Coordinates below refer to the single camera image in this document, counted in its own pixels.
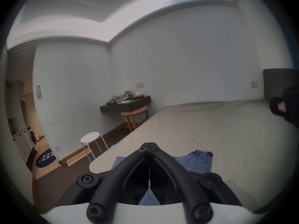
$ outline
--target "wooden floor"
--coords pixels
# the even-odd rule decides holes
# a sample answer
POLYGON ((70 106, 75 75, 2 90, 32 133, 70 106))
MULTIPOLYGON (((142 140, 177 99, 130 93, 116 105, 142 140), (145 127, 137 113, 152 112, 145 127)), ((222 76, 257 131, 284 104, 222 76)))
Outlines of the wooden floor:
POLYGON ((38 141, 39 144, 39 150, 37 152, 37 154, 34 157, 33 160, 33 165, 32 165, 32 174, 35 176, 36 179, 46 175, 47 173, 49 173, 50 171, 53 171, 54 169, 59 167, 59 162, 56 159, 54 162, 50 163, 48 166, 45 166, 43 168, 38 168, 36 166, 36 160, 37 158, 47 149, 49 149, 49 146, 47 144, 47 141, 45 138, 42 138, 41 140, 38 141))
MULTIPOLYGON (((116 133, 115 135, 105 139, 108 147, 119 142, 130 133, 130 130, 125 128, 116 133)), ((102 151, 107 150, 103 142, 99 143, 102 151)), ((92 149, 95 157, 101 155, 98 148, 92 149)), ((36 180, 36 199, 39 213, 45 213, 54 208, 63 194, 68 188, 77 180, 77 177, 84 173, 90 172, 89 160, 84 157, 72 166, 68 167, 67 164, 55 168, 51 172, 43 175, 36 180)))

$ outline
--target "dark gray headboard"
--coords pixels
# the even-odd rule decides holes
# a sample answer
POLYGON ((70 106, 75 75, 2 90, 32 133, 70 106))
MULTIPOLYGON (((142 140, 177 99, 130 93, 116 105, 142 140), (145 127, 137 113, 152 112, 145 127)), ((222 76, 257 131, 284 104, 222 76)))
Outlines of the dark gray headboard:
POLYGON ((283 89, 299 85, 299 70, 297 69, 265 69, 264 96, 267 101, 272 97, 282 97, 283 89))

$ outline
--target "bed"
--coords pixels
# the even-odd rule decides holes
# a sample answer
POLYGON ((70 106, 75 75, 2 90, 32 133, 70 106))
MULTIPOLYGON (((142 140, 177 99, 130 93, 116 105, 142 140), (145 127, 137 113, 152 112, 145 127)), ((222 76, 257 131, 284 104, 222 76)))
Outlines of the bed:
POLYGON ((145 142, 155 142, 176 157, 196 149, 210 151, 211 171, 254 211, 287 184, 298 140, 298 129, 273 115, 264 99, 177 105, 158 111, 91 162, 89 169, 110 170, 117 156, 126 157, 145 142))

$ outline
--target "blue round rug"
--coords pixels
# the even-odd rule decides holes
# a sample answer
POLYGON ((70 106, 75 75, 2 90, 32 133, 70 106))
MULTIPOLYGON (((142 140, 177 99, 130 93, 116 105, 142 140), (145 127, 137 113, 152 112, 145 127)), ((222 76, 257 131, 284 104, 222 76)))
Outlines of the blue round rug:
POLYGON ((47 149, 46 151, 44 151, 36 160, 36 166, 38 168, 43 168, 45 166, 48 166, 50 163, 55 161, 55 156, 53 154, 53 152, 51 151, 51 149, 47 149))

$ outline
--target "ceiling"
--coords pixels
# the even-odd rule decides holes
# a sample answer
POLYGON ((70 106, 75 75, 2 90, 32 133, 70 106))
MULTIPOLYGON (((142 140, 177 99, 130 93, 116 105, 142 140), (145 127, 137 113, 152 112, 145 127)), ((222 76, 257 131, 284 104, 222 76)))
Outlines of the ceiling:
POLYGON ((231 5, 231 0, 28 0, 13 23, 7 48, 52 37, 110 42, 152 14, 198 1, 231 5))
POLYGON ((28 0, 22 22, 44 15, 67 15, 102 23, 129 1, 132 0, 28 0))
POLYGON ((32 70, 35 50, 29 51, 18 56, 8 58, 6 70, 6 83, 12 84, 20 80, 25 87, 25 95, 31 94, 32 89, 32 70))

